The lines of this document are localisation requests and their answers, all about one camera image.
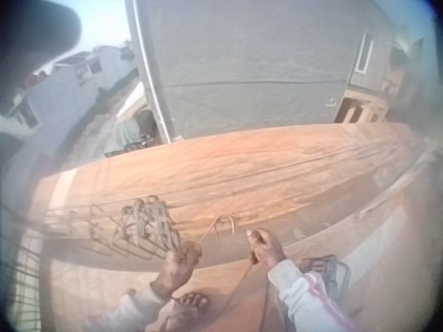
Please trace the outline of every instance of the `pink stripe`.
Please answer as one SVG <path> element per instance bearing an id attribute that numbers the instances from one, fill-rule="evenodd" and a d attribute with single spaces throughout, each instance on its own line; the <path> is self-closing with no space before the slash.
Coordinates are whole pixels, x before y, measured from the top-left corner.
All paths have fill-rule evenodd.
<path id="1" fill-rule="evenodd" d="M 326 311 L 338 324 L 344 327 L 347 331 L 360 331 L 350 319 L 342 314 L 336 303 L 327 296 L 326 288 L 320 275 L 310 272 L 303 275 L 303 277 L 309 283 L 309 293 L 312 296 L 317 297 L 323 303 Z"/>

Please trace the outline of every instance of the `white building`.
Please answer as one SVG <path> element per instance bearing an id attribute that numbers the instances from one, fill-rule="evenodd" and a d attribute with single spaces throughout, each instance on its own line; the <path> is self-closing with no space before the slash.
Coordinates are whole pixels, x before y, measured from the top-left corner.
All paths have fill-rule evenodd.
<path id="1" fill-rule="evenodd" d="M 22 91 L 12 107 L 2 110 L 0 131 L 23 142 L 7 164 L 2 161 L 2 191 L 8 188 L 3 197 L 17 201 L 24 186 L 38 177 L 39 168 L 43 173 L 51 168 L 70 132 L 100 95 L 134 70 L 127 47 L 100 46 L 58 61 L 51 75 Z"/>

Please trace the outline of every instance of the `roof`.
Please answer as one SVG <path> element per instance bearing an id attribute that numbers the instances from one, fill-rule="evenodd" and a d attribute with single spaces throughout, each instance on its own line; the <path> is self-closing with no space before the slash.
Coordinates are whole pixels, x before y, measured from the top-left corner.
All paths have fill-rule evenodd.
<path id="1" fill-rule="evenodd" d="M 61 59 L 55 63 L 55 65 L 68 65 L 68 66 L 74 66 L 76 64 L 79 64 L 80 62 L 83 62 L 87 59 L 87 56 L 90 55 L 91 52 L 82 51 L 79 53 L 76 53 L 74 55 L 71 55 L 70 57 L 65 57 L 64 59 Z"/>

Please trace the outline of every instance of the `house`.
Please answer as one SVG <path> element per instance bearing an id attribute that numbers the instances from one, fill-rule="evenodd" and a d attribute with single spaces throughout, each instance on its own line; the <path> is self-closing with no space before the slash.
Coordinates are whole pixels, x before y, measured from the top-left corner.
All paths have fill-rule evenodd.
<path id="1" fill-rule="evenodd" d="M 15 208 L 32 179 L 52 169 L 66 138 L 101 94 L 136 70 L 134 60 L 125 54 L 119 47 L 99 46 L 61 59 L 48 77 L 41 76 L 1 110 L 2 135 L 20 142 L 5 147 L 8 160 L 2 160 L 2 188 L 8 194 L 3 195 L 4 203 Z"/>
<path id="2" fill-rule="evenodd" d="M 127 14 L 165 142 L 331 123 L 362 94 L 383 109 L 365 119 L 387 111 L 397 27 L 374 1 L 127 1 Z"/>

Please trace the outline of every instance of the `sky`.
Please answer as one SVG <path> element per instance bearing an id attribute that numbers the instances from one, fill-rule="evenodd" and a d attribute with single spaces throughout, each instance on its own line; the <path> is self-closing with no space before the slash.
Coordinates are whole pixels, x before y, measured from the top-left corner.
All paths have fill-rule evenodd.
<path id="1" fill-rule="evenodd" d="M 125 0 L 51 0 L 72 8 L 82 22 L 82 34 L 77 45 L 41 67 L 47 73 L 53 63 L 82 50 L 92 50 L 99 45 L 119 46 L 130 40 Z"/>

